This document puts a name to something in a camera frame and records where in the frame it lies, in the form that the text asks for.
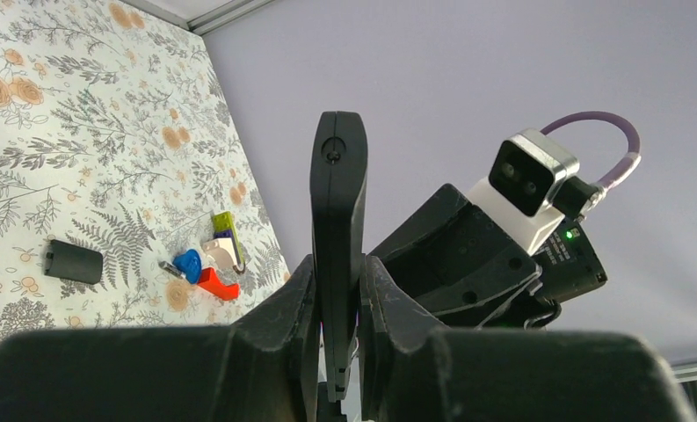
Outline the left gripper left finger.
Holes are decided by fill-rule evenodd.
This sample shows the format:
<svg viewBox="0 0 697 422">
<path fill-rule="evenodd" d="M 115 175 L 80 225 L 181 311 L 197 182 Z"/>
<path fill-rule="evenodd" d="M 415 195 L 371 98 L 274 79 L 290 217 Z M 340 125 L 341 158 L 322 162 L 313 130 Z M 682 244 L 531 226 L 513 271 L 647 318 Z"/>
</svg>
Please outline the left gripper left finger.
<svg viewBox="0 0 697 422">
<path fill-rule="evenodd" d="M 0 344 L 0 421 L 313 421 L 313 259 L 230 325 L 26 331 Z"/>
</svg>

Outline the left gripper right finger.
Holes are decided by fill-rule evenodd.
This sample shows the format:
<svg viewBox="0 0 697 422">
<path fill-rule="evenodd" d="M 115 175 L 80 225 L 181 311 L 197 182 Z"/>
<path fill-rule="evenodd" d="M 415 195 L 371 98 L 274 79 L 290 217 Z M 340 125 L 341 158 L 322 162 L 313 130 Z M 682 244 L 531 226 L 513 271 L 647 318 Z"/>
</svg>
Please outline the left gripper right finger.
<svg viewBox="0 0 697 422">
<path fill-rule="evenodd" d="M 361 411 L 373 421 L 694 421 L 667 362 L 612 332 L 462 329 L 360 279 Z"/>
</svg>

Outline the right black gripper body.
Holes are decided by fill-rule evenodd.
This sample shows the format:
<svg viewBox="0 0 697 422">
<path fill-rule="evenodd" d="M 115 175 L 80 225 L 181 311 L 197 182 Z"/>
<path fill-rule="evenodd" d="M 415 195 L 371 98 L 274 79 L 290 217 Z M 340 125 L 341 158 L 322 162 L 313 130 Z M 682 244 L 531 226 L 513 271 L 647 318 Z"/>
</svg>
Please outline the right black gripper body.
<svg viewBox="0 0 697 422">
<path fill-rule="evenodd" d="M 456 327 L 542 329 L 564 302 L 607 282 L 578 222 L 565 219 L 529 253 L 451 184 L 371 253 L 408 296 Z"/>
</svg>

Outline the battery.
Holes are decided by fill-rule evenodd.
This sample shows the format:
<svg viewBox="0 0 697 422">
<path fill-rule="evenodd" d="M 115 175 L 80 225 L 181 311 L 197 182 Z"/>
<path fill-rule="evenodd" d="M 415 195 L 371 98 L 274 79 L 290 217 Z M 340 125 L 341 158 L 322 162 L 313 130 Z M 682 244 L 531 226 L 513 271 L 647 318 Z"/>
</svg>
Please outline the battery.
<svg viewBox="0 0 697 422">
<path fill-rule="evenodd" d="M 180 271 L 178 268 L 176 268 L 173 264 L 166 262 L 166 261 L 159 261 L 158 267 L 163 270 L 164 272 L 172 275 L 175 278 L 184 278 L 185 275 L 182 271 Z"/>
</svg>

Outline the black remote battery cover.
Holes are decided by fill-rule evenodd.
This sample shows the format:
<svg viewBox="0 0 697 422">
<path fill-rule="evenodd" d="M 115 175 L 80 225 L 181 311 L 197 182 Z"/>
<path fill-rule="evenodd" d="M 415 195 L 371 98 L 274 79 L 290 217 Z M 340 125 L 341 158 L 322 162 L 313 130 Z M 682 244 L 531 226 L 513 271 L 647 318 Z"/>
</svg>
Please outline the black remote battery cover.
<svg viewBox="0 0 697 422">
<path fill-rule="evenodd" d="M 51 240 L 47 247 L 44 274 L 49 277 L 96 285 L 101 281 L 104 256 L 60 240 Z"/>
</svg>

